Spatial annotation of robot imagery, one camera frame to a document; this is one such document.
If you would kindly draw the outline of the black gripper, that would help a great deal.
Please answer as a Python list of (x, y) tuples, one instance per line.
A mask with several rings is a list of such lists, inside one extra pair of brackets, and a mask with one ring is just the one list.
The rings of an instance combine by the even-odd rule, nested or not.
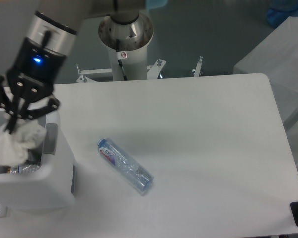
[[(42, 49), (29, 38), (24, 39), (14, 65), (6, 73), (12, 100), (3, 87), (4, 76), (0, 75), (0, 108), (10, 116), (6, 132), (13, 134), (18, 122), (38, 119), (59, 108), (61, 103), (55, 97), (49, 97), (43, 107), (29, 109), (29, 106), (30, 102), (37, 102), (53, 93), (54, 81), (65, 59), (66, 55)], [(22, 105), (20, 98), (25, 99)]]

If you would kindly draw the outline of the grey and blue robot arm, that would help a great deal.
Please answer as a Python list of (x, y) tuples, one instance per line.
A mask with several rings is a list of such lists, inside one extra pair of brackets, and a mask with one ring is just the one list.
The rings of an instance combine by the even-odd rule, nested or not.
[(42, 0), (12, 67), (0, 74), (0, 107), (8, 114), (5, 132), (21, 120), (34, 120), (59, 108), (54, 81), (84, 20), (101, 17), (98, 34), (113, 51), (115, 79), (145, 79), (146, 59), (130, 61), (153, 38), (153, 25), (142, 10), (164, 7), (164, 0)]

